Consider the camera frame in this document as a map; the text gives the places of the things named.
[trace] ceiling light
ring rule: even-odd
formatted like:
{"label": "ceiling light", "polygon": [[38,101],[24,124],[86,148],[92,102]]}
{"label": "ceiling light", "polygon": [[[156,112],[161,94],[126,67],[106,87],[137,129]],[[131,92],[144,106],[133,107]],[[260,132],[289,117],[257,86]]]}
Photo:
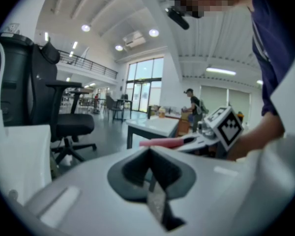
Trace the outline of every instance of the ceiling light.
{"label": "ceiling light", "polygon": [[82,26],[82,31],[88,32],[90,30],[90,27],[87,25]]}
{"label": "ceiling light", "polygon": [[72,48],[75,49],[77,47],[77,45],[78,45],[78,42],[75,41]]}
{"label": "ceiling light", "polygon": [[116,48],[117,51],[122,51],[123,50],[123,47],[121,45],[117,45],[115,48]]}
{"label": "ceiling light", "polygon": [[228,74],[228,75],[236,75],[235,72],[233,71],[228,71],[228,70],[223,70],[223,69],[217,69],[217,68],[207,68],[207,72],[213,72],[213,73],[223,73],[223,74]]}
{"label": "ceiling light", "polygon": [[157,37],[159,35],[159,31],[156,29],[152,29],[148,33],[151,37]]}

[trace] railing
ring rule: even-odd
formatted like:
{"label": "railing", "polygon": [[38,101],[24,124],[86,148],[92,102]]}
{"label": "railing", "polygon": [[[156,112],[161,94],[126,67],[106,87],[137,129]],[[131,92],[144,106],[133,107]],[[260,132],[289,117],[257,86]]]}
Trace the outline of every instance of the railing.
{"label": "railing", "polygon": [[116,79],[117,78],[117,72],[109,69],[103,65],[97,64],[93,61],[90,61],[88,59],[76,56],[76,55],[71,55],[67,52],[58,50],[60,53],[60,62],[70,64],[73,66],[77,66],[83,69],[87,69],[89,71],[94,71],[96,73],[105,75],[107,77]]}

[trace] doorway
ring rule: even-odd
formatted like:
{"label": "doorway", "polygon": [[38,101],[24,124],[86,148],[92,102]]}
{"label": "doorway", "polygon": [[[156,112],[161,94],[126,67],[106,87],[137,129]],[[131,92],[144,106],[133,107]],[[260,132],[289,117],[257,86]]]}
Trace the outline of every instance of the doorway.
{"label": "doorway", "polygon": [[132,110],[145,113],[148,111],[150,87],[150,82],[134,84]]}

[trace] ceiling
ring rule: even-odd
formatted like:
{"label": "ceiling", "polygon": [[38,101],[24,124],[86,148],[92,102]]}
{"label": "ceiling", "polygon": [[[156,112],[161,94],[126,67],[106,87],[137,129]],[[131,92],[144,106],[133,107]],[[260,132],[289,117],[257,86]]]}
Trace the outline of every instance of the ceiling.
{"label": "ceiling", "polygon": [[[79,41],[81,49],[75,54],[87,47],[90,51],[97,48],[98,56],[109,56],[115,61],[167,48],[182,78],[230,79],[206,72],[207,67],[214,67],[235,71],[233,81],[257,86],[261,71],[252,53],[248,9],[234,8],[199,20],[186,18],[190,28],[183,30],[167,17],[165,8],[170,5],[172,1],[168,0],[46,0],[37,34],[48,28],[50,35],[55,35],[52,43],[59,49],[69,52],[74,41]],[[81,31],[84,24],[91,26],[90,32]],[[159,30],[160,36],[150,37],[150,29]],[[136,30],[147,42],[132,50],[116,51],[116,45],[124,44],[122,38]]]}

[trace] pink handle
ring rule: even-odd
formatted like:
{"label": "pink handle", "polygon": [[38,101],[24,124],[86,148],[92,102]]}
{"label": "pink handle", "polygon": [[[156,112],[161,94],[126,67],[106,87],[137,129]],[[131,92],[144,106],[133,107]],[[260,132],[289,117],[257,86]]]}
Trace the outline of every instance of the pink handle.
{"label": "pink handle", "polygon": [[148,141],[141,141],[140,146],[162,146],[166,148],[175,148],[184,145],[181,138],[158,138]]}

